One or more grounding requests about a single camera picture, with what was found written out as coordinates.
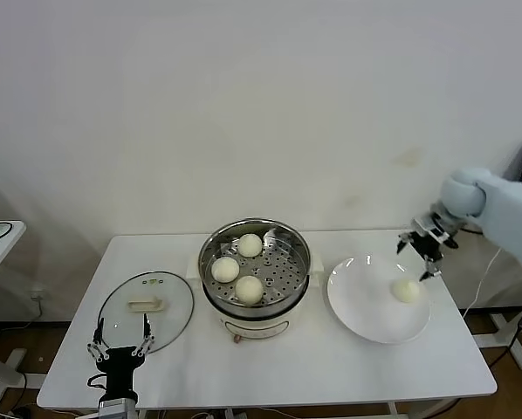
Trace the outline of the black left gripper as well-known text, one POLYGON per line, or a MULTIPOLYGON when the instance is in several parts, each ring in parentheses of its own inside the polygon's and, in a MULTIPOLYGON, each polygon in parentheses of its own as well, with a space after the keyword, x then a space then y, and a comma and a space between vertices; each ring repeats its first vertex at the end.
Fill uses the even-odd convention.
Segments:
POLYGON ((86 349, 96 362, 97 369, 106 377, 105 395, 136 395, 134 371, 144 363, 145 356, 155 343, 148 315, 143 314, 143 340, 138 347, 107 349, 103 341, 103 328, 104 319, 100 318, 86 349))

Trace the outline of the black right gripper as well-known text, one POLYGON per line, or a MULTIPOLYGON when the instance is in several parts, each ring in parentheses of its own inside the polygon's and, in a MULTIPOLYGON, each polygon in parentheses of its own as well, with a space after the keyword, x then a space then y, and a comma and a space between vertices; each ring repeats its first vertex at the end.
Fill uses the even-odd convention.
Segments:
POLYGON ((443 255, 440 244, 430 235, 421 236, 416 231, 407 231, 399 235, 396 253, 400 254, 408 245, 414 248, 424 262, 424 272, 420 281, 437 277, 441 274, 443 255))

